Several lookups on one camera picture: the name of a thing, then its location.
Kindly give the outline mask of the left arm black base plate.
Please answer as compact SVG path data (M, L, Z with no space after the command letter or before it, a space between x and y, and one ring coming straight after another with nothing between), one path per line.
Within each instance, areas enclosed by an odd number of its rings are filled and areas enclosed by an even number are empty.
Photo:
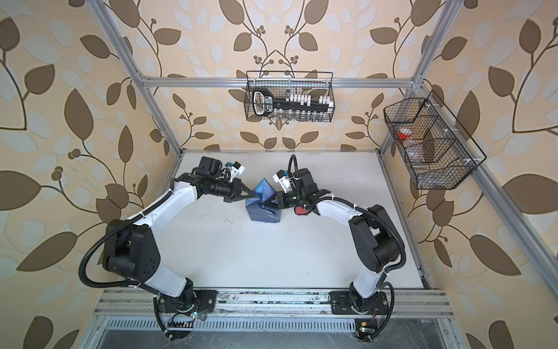
M189 289L178 298L160 295L157 299L158 310L166 314L208 312L214 309L217 295L218 291L214 289Z

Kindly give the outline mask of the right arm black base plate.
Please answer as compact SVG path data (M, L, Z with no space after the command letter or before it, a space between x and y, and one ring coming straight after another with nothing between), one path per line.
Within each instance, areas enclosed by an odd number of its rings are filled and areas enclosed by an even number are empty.
M387 315L389 302L385 292L362 298L356 291L333 291L328 294L334 315Z

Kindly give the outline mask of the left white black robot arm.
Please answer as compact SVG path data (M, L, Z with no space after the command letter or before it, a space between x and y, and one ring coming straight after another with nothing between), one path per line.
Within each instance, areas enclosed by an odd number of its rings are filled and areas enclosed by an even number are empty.
M81 282L97 289L139 287L180 313L197 311L202 301L195 294L193 282L163 264L155 237L204 195L221 197L226 203L254 197L254 192L240 179L244 170L238 162L223 164L202 157L191 172L174 178L166 193L154 203L129 219L114 219L108 224L104 237L89 249L78 267ZM120 281L96 282L88 277L87 265L97 250L103 251L103 268L120 276Z

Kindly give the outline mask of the light blue wrapping paper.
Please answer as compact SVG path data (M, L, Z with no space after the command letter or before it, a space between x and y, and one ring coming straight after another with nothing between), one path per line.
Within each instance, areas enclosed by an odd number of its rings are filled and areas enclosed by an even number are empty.
M273 208L271 204L265 203L276 194L276 190L267 180L262 179L260 184L252 191L254 197L246 200L246 210L250 220L253 222L279 223L280 209Z

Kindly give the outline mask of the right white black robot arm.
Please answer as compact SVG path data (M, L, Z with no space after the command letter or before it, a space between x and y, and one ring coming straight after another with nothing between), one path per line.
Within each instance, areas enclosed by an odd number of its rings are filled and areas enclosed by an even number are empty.
M401 269L407 260L405 243L387 211L381 205L363 208L347 199L319 189L311 172L298 167L292 155L288 168L273 175L282 191L264 202L271 209L294 209L298 215L316 214L349 228L357 256L362 263L350 284L347 302L354 314L368 314L380 300L382 289L390 286L390 272Z

